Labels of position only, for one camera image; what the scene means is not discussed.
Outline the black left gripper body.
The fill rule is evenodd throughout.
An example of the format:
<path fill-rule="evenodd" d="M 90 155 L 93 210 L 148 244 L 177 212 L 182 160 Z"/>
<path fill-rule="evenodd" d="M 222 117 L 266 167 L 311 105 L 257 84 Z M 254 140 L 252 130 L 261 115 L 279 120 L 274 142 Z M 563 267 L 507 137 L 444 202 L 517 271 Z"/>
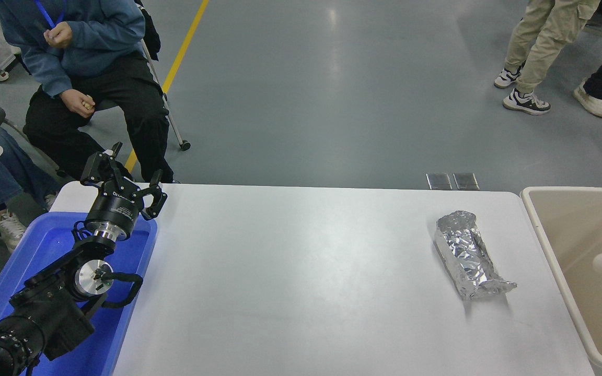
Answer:
<path fill-rule="evenodd" d="M 143 199 L 138 193 L 126 197 L 99 188 L 86 217 L 86 229 L 94 235 L 101 232 L 103 236 L 129 236 L 142 209 Z"/>

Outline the person's right hand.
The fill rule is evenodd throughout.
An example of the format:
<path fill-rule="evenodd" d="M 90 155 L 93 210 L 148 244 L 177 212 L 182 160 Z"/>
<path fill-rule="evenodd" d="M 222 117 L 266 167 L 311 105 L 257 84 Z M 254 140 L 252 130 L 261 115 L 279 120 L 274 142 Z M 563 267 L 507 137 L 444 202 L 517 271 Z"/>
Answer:
<path fill-rule="evenodd" d="M 95 110 L 96 103 L 91 96 L 75 89 L 65 90 L 60 93 L 60 99 L 70 112 L 76 113 L 86 119 L 90 118 Z"/>

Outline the person's left hand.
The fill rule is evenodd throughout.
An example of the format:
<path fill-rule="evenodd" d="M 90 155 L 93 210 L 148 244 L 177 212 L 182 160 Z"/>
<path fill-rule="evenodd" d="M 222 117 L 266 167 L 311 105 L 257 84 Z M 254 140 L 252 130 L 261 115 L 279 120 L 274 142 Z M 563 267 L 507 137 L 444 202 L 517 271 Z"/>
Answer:
<path fill-rule="evenodd" d="M 62 21 L 54 28 L 44 31 L 43 37 L 51 48 L 65 49 L 73 40 L 73 31 L 66 21 Z"/>

